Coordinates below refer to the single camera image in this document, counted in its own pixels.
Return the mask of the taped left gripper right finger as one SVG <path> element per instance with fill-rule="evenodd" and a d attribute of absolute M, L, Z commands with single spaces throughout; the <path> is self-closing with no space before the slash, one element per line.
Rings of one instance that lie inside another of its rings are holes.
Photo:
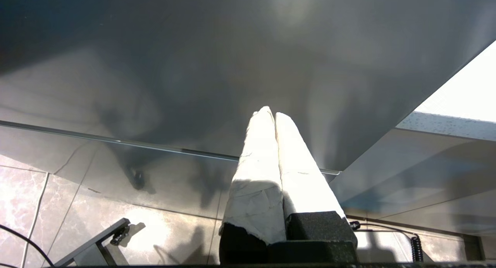
<path fill-rule="evenodd" d="M 344 210 L 312 157 L 295 122 L 275 117 L 286 236 L 290 241 L 350 242 L 355 233 Z"/>

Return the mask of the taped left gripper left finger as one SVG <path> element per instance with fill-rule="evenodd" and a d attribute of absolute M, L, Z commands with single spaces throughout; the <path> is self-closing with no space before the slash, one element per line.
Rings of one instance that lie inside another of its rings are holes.
<path fill-rule="evenodd" d="M 266 263 L 269 247 L 286 241 L 275 120 L 268 106 L 249 120 L 219 236 L 222 263 Z"/>

